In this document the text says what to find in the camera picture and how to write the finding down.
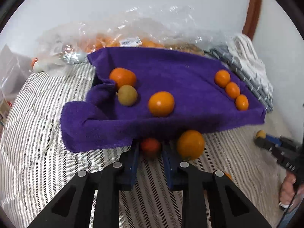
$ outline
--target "purple towel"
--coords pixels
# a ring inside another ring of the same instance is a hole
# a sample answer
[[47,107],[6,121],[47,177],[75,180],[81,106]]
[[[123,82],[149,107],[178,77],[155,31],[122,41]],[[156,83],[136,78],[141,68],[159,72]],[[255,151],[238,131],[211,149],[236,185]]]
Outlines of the purple towel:
[[[233,73],[249,109],[239,111],[225,90],[214,83],[223,69],[218,60],[156,48],[104,48],[88,55],[102,84],[91,88],[84,102],[68,102],[61,114],[62,138],[71,152],[129,146],[134,138],[172,139],[187,129],[202,133],[222,131],[246,124],[264,123],[265,110]],[[116,67],[137,77],[138,100],[132,107],[119,104],[115,83],[108,79]],[[148,100],[168,91],[175,99],[173,113],[155,118]]]

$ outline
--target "human hand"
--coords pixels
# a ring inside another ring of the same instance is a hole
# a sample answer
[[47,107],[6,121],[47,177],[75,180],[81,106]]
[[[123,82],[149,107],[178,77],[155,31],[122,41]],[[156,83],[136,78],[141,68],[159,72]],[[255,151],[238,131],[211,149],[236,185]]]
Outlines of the human hand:
[[[289,205],[292,201],[292,198],[295,194],[293,189],[293,184],[296,181],[296,177],[294,174],[290,173],[289,171],[286,172],[286,177],[284,179],[284,182],[282,183],[281,192],[280,192],[280,202],[284,205]],[[304,184],[302,184],[297,194],[304,194]]]

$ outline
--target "white wall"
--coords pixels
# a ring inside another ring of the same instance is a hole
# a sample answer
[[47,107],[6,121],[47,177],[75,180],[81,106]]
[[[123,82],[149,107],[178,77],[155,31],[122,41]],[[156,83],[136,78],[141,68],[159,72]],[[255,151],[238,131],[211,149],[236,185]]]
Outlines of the white wall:
[[202,28],[241,32],[249,0],[25,0],[0,34],[14,52],[35,57],[35,39],[44,30],[81,20],[102,20],[135,6],[190,5]]
[[279,110],[294,138],[303,139],[304,41],[275,0],[263,0],[253,39],[274,86],[274,108]]

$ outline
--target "striped bedsheet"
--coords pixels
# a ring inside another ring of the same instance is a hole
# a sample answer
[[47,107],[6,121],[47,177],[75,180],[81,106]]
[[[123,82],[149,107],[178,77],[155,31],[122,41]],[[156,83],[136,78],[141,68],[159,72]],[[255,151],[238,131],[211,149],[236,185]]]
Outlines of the striped bedsheet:
[[[0,205],[16,227],[27,227],[79,170],[102,170],[127,150],[73,154],[64,147],[59,122],[62,107],[85,99],[94,74],[88,62],[75,66],[69,77],[33,73],[14,102],[0,141]],[[253,136],[261,128],[272,135],[289,135],[279,114],[273,112],[267,114],[263,126],[204,134],[205,151],[192,164],[207,172],[230,173],[274,227],[282,215],[278,194],[285,172],[254,145]],[[161,158],[140,158],[135,187],[119,196],[120,227],[181,226],[182,193],[169,191],[164,176]]]

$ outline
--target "plastic bag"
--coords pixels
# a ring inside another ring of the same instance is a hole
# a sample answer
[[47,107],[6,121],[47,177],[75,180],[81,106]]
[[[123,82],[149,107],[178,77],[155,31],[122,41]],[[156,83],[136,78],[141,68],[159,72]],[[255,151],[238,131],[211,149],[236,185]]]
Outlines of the plastic bag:
[[17,97],[23,84],[30,76],[31,59],[11,52],[7,45],[0,53],[0,102],[11,103]]
[[188,6],[135,7],[103,21],[61,25],[39,37],[37,57],[39,61],[54,56],[62,59],[62,49],[67,45],[80,54],[104,47],[137,46],[204,55],[203,50],[226,44],[228,35],[199,28],[192,11]]

